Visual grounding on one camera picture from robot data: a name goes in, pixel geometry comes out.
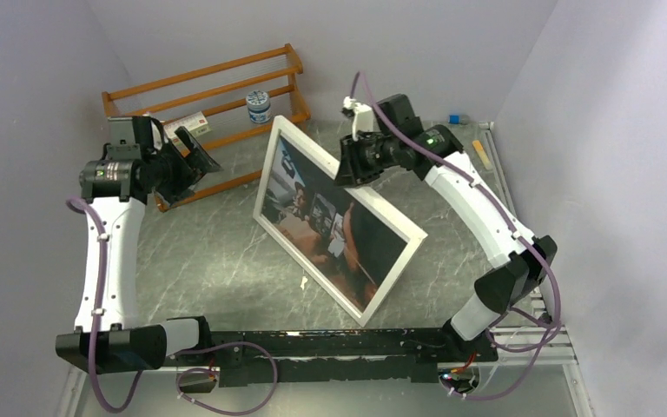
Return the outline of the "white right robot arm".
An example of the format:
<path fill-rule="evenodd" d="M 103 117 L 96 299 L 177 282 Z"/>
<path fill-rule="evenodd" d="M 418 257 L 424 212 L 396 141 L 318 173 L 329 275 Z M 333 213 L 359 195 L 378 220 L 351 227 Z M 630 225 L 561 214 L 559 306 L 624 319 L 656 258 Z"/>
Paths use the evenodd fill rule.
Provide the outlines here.
<path fill-rule="evenodd" d="M 512 215 L 485 183 L 463 144 L 443 124 L 424 128 L 409 98 L 389 96 L 375 106 L 347 96 L 342 114 L 351 124 L 340 139 L 342 187 L 359 187 L 391 167 L 414 173 L 456 212 L 484 250 L 491 270 L 444 326 L 444 352 L 456 361 L 471 354 L 476 339 L 545 278 L 557 252 L 550 236 L 538 238 Z"/>

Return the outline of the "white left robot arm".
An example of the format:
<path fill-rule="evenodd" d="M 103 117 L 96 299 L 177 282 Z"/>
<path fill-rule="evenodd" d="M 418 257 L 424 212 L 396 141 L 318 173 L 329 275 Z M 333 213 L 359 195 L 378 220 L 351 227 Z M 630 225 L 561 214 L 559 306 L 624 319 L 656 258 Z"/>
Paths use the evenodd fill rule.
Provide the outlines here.
<path fill-rule="evenodd" d="M 136 299 L 138 243 L 151 194 L 167 204 L 221 165 L 184 126 L 168 135 L 152 116 L 112 116 L 110 140 L 79 174 L 80 195 L 66 202 L 85 215 L 88 251 L 81 305 L 72 330 L 56 337 L 56 354 L 94 374 L 154 370 L 180 352 L 193 365 L 214 352 L 199 316 L 140 325 Z"/>

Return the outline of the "light wooden picture frame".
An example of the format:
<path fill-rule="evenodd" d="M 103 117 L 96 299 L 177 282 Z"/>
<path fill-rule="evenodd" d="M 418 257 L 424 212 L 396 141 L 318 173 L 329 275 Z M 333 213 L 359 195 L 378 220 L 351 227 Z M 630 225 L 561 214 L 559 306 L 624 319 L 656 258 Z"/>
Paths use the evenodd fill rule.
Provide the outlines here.
<path fill-rule="evenodd" d="M 303 130 L 277 116 L 253 217 L 364 326 L 427 233 L 372 188 L 336 186 L 339 165 Z"/>

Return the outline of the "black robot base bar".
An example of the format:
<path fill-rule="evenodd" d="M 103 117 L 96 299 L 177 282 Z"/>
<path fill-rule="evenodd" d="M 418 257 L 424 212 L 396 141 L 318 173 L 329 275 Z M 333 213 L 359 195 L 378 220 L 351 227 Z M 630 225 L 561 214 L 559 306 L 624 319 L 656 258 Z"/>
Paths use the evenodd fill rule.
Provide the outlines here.
<path fill-rule="evenodd" d="M 274 381 L 432 383 L 452 369 L 498 357 L 485 336 L 459 341 L 442 328 L 212 331 L 165 363 L 211 368 L 221 387 L 246 387 Z"/>

